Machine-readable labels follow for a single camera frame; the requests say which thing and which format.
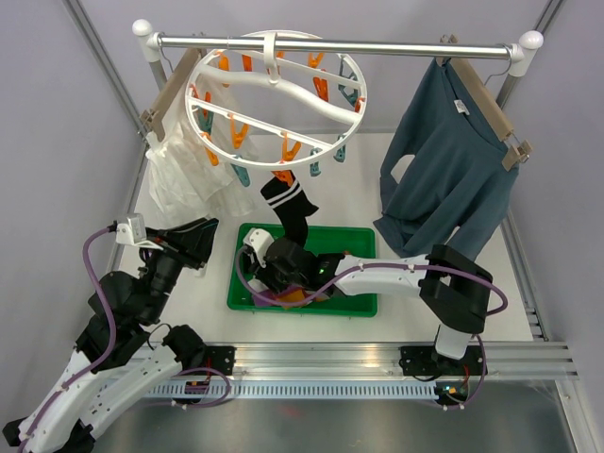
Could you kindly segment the black sock with white stripes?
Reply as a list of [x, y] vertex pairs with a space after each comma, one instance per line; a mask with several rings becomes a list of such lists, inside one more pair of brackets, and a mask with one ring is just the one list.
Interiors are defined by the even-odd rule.
[[275, 176], [260, 189], [260, 193], [277, 215], [284, 228], [284, 236], [304, 247], [309, 235], [307, 218], [319, 208], [308, 199], [300, 182], [293, 177], [289, 185]]

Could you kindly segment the orange front clothes peg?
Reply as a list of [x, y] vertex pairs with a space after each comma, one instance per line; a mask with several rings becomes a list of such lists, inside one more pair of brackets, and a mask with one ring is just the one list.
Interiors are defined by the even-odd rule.
[[273, 175], [277, 180], [286, 183], [289, 187], [292, 187], [294, 184], [294, 175], [290, 170], [274, 171]]

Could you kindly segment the teal front clothes peg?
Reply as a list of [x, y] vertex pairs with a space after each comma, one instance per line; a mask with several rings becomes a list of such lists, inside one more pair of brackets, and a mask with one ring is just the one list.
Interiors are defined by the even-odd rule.
[[[318, 147], [313, 147], [310, 150], [310, 156], [314, 157], [315, 155], [319, 155], [322, 153], [322, 150]], [[311, 177], [318, 177], [321, 175], [320, 162], [318, 160], [314, 160], [309, 165], [309, 173]]]

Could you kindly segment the white round clip hanger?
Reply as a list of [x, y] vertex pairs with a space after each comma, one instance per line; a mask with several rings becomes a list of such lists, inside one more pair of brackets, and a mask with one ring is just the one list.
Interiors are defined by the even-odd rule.
[[[290, 38], [323, 39], [293, 30], [244, 36], [269, 39], [277, 31]], [[333, 159], [359, 131], [367, 111], [367, 83], [349, 54], [278, 51], [273, 57], [268, 50], [210, 49], [195, 64], [189, 79], [196, 74], [233, 91], [237, 110], [192, 96], [186, 105], [226, 117], [234, 148], [240, 148], [246, 139], [258, 148], [259, 158], [249, 160], [202, 137], [205, 147], [244, 169], [293, 171], [309, 167], [314, 160]], [[311, 157], [313, 147], [322, 153]]]

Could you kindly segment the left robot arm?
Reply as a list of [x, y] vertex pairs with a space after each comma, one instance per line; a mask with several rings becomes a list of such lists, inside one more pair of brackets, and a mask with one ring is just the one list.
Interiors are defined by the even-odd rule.
[[[9, 446], [20, 452], [90, 452], [120, 415], [165, 379], [213, 372], [207, 345], [188, 325], [170, 327], [139, 365], [129, 363], [148, 344], [149, 329], [159, 323], [181, 272], [207, 264], [218, 225], [215, 218], [200, 218], [154, 229], [140, 214], [129, 214], [85, 241], [82, 259], [94, 287], [88, 301], [93, 315], [38, 408], [3, 427]], [[107, 234], [138, 249], [139, 274], [96, 275], [90, 248]]]

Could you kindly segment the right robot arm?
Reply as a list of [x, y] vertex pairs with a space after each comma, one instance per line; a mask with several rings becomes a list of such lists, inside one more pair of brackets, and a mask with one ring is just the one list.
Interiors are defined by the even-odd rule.
[[244, 243], [253, 280], [273, 294], [301, 289], [307, 295], [301, 305], [365, 294], [421, 300], [439, 320], [430, 359], [443, 373], [463, 364], [470, 341], [484, 330], [493, 278], [447, 245], [435, 245], [426, 255], [381, 260], [345, 253], [315, 255], [263, 229], [253, 231]]

